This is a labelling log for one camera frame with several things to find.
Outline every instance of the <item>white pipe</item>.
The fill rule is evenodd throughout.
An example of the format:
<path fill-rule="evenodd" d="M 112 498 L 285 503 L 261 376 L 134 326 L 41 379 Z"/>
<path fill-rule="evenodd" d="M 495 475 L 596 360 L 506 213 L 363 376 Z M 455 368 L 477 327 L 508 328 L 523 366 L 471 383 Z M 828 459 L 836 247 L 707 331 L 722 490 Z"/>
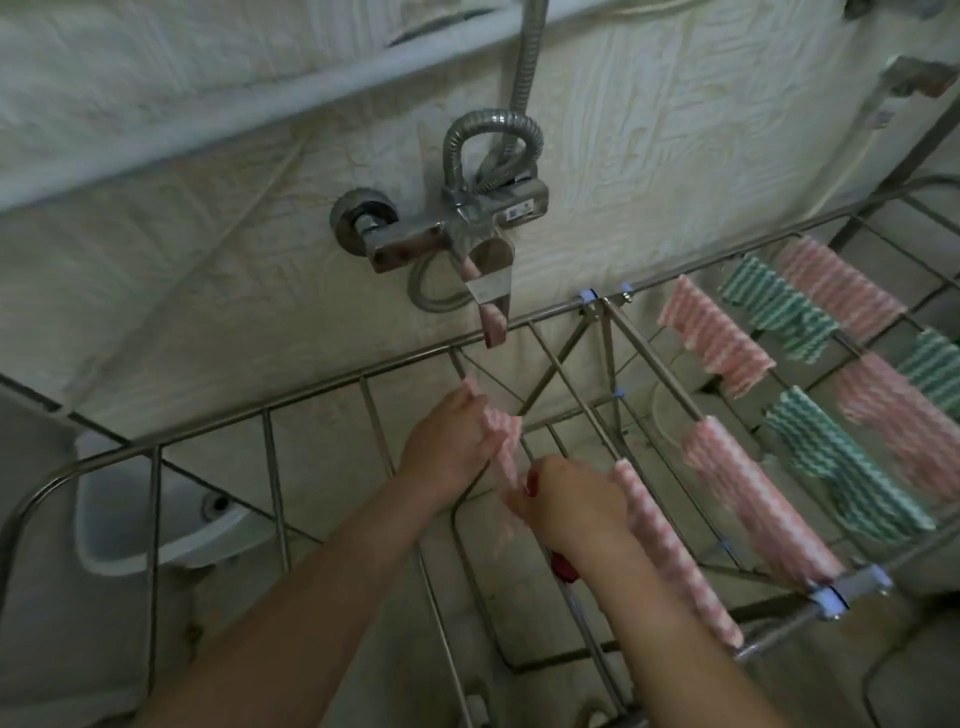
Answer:
<path fill-rule="evenodd" d="M 547 24 L 599 10 L 612 0 L 553 0 Z M 388 84 L 503 42 L 520 32 L 515 5 L 402 43 L 369 59 L 311 73 L 244 93 L 214 109 L 177 118 L 62 158 L 15 170 L 0 179 L 0 214 L 89 184 L 196 152 L 259 127 Z"/>

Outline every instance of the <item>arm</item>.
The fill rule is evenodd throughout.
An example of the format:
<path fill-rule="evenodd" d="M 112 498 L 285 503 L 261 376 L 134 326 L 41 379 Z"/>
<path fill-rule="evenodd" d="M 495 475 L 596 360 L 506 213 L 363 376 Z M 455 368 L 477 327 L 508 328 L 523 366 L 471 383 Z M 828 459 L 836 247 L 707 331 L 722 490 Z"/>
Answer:
<path fill-rule="evenodd" d="M 400 562 L 503 442 L 478 436 L 486 401 L 447 395 L 414 429 L 396 475 L 158 693 L 137 725 L 315 728 Z"/>
<path fill-rule="evenodd" d="M 660 580 L 627 528 L 619 489 L 586 465 L 535 465 L 537 497 L 512 503 L 583 576 L 659 728 L 786 728 L 783 718 Z"/>

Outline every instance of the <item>pink cloth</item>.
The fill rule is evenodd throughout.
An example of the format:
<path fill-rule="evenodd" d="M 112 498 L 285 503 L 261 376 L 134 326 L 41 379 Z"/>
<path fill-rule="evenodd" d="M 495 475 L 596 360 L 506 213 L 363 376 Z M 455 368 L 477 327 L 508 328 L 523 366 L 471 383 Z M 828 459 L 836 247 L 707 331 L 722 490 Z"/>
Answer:
<path fill-rule="evenodd" d="M 472 376 L 464 378 L 463 386 L 474 396 L 480 394 L 480 388 Z M 523 490 L 526 487 L 526 476 L 520 475 L 516 467 L 516 448 L 522 425 L 522 418 L 494 407 L 488 406 L 484 411 L 485 434 L 491 431 L 507 433 L 506 441 L 492 461 L 501 488 L 505 490 Z M 617 461 L 610 478 L 623 490 L 628 503 L 631 530 L 660 576 L 720 640 L 732 647 L 742 645 L 743 633 L 740 628 L 727 613 L 630 463 L 626 460 Z"/>
<path fill-rule="evenodd" d="M 867 425 L 897 458 L 903 477 L 936 498 L 960 497 L 960 425 L 874 353 L 834 379 L 837 405 Z"/>
<path fill-rule="evenodd" d="M 833 552 L 714 417 L 684 439 L 684 460 L 743 523 L 754 550 L 781 578 L 806 588 L 843 572 Z"/>
<path fill-rule="evenodd" d="M 777 364 L 687 276 L 677 278 L 659 323 L 680 333 L 704 369 L 723 378 L 731 397 L 746 394 Z"/>
<path fill-rule="evenodd" d="M 731 647 L 742 645 L 740 627 L 697 568 L 633 466 L 626 460 L 617 460 L 610 478 L 623 490 L 630 529 L 663 580 L 721 641 Z"/>
<path fill-rule="evenodd" d="M 460 269 L 460 278 L 463 280 L 480 278 L 480 270 L 469 258 L 464 261 Z M 480 304 L 480 328 L 483 329 L 483 339 L 487 349 L 498 347 L 507 340 L 507 317 L 493 303 Z"/>
<path fill-rule="evenodd" d="M 906 310 L 905 305 L 809 236 L 786 247 L 778 268 L 788 283 L 857 341 L 879 333 Z"/>

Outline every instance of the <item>textured wall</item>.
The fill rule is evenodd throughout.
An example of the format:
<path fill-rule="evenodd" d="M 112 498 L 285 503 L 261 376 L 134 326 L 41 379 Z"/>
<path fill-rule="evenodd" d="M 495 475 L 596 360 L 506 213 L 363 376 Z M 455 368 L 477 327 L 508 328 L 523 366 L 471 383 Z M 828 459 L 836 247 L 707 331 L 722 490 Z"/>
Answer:
<path fill-rule="evenodd" d="M 444 5 L 157 0 L 21 15 L 0 26 L 3 163 L 215 103 L 242 93 L 238 85 L 375 53 Z M 841 10 L 816 0 L 714 0 L 551 28 L 530 106 L 546 133 L 540 173 L 551 208 L 516 232 L 513 312 L 635 279 L 780 219 L 836 157 L 891 54 L 960 61 L 956 7 L 928 22 L 878 12 L 853 24 Z M 403 294 L 406 272 L 375 276 L 336 246 L 326 216 L 358 184 L 383 189 L 401 214 L 433 201 L 444 131 L 501 99 L 508 51 L 0 220 L 0 371 L 59 400 L 83 395 L 85 414 L 137 435 L 476 328 L 471 309 L 416 310 Z M 846 192 L 881 179 L 948 101 L 911 101 Z M 218 247 L 308 133 L 302 161 Z M 482 154 L 482 142 L 473 147 Z M 436 292 L 452 284 L 438 268 Z M 559 342 L 570 326 L 549 331 Z M 518 341 L 485 361 L 522 392 L 543 358 Z M 584 372 L 599 386 L 598 371 Z M 409 401 L 425 406 L 436 381 L 398 377 L 381 387 L 392 437 L 416 409 Z M 369 442 L 354 410 L 304 413 L 288 429 L 315 443 L 340 423 L 341 438 Z M 238 442 L 217 450 L 239 451 Z M 230 457 L 205 458 L 197 444 L 188 457 L 190 447 L 184 458 L 234 487 Z M 342 477 L 338 457 L 357 459 L 316 457 L 331 477 Z"/>

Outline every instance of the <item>blue clip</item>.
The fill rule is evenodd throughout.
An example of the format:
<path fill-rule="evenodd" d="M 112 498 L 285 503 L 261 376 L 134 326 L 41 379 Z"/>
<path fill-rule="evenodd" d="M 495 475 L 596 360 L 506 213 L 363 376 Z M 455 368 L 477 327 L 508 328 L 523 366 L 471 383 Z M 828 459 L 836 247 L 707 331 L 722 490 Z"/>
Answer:
<path fill-rule="evenodd" d="M 821 619 L 840 619 L 840 615 L 850 609 L 833 587 L 821 587 L 810 598 L 820 605 Z"/>
<path fill-rule="evenodd" d="M 867 567 L 867 571 L 870 572 L 870 575 L 876 581 L 876 585 L 880 591 L 889 591 L 894 588 L 894 580 L 891 579 L 890 574 L 884 571 L 879 565 L 871 564 Z"/>

